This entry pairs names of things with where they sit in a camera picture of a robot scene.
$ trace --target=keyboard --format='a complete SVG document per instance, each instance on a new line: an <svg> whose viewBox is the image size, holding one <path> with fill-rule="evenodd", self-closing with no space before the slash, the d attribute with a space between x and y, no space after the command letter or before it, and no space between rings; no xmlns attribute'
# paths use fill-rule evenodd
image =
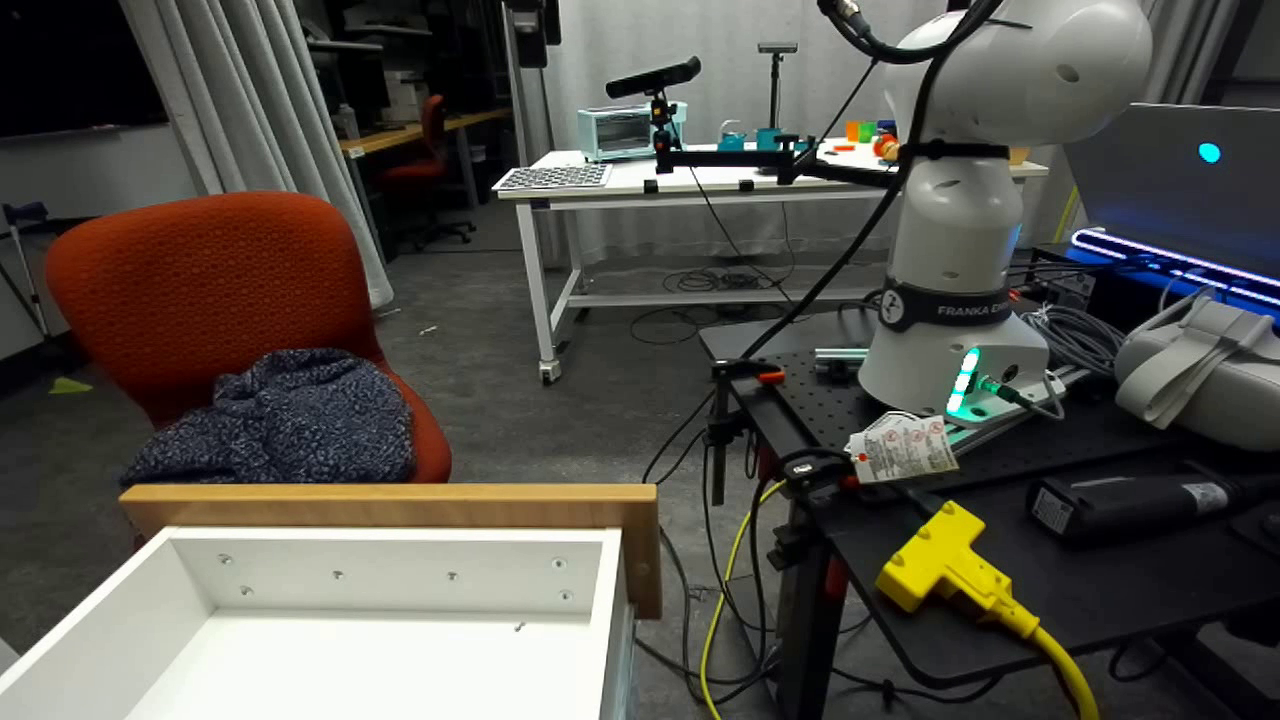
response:
<svg viewBox="0 0 1280 720"><path fill-rule="evenodd" d="M575 167L512 167L494 198L583 198L605 189L605 164L575 164Z"/></svg>

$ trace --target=gray floor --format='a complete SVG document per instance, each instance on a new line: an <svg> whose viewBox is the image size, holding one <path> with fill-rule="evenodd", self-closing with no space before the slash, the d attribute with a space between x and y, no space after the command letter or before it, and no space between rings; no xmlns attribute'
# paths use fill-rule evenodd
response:
<svg viewBox="0 0 1280 720"><path fill-rule="evenodd" d="M698 312L591 312L568 343L568 368L554 389L538 389L524 272L508 208L477 211L477 245L429 245L393 266L394 312L378 335L393 366L440 412L455 481L637 481L656 443L684 422L706 380L697 343L698 325L723 316ZM116 471L146 439L144 416L90 368L90 395L49 395L31 384L0 399L0 640L29 648L122 556L126 532L116 516ZM690 648L717 585L706 574L698 471L684 466L664 486L664 527L690 575ZM727 504L711 507L711 527L730 532L746 504L746 486L730 481ZM679 585L664 574L666 616L637 633L676 658ZM916 690L885 648L864 611L849 609L840 668ZM720 674L745 668L741 636L727 627ZM1107 680L1107 658L1086 658L1107 715L1219 715L1203 693L1174 668L1139 685ZM874 693L832 680L829 715L885 715ZM637 715L698 715L679 680L637 651ZM746 693L723 715L768 715L768 697ZM893 715L1069 715L1053 674L1014 674L976 703L935 703L900 697Z"/></svg>

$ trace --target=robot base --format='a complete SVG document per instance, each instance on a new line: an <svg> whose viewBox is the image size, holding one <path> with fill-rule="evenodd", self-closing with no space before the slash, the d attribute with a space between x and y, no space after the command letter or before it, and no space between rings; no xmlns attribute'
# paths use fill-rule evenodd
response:
<svg viewBox="0 0 1280 720"><path fill-rule="evenodd" d="M980 328L956 328L956 325L910 325L906 334L874 328L874 342L858 368L858 389L900 412L943 412L969 355L976 355L971 374L980 380L999 380L1007 389L1020 389L1020 392L1026 389L1030 395L1042 395L1046 343L1020 316L1007 316L999 325L980 325Z"/></svg>

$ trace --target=wooden edge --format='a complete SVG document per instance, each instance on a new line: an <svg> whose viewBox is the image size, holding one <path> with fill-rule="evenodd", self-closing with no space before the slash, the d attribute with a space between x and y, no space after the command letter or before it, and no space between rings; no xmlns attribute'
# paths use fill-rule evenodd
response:
<svg viewBox="0 0 1280 720"><path fill-rule="evenodd" d="M624 527L624 575L656 622L656 486L131 486L120 507L141 541L188 527Z"/></svg>

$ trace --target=box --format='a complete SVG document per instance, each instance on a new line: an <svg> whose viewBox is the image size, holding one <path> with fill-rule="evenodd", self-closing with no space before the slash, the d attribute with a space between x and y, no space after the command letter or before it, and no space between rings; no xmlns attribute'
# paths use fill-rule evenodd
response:
<svg viewBox="0 0 1280 720"><path fill-rule="evenodd" d="M3 720L629 715L618 532L164 527Z"/></svg>

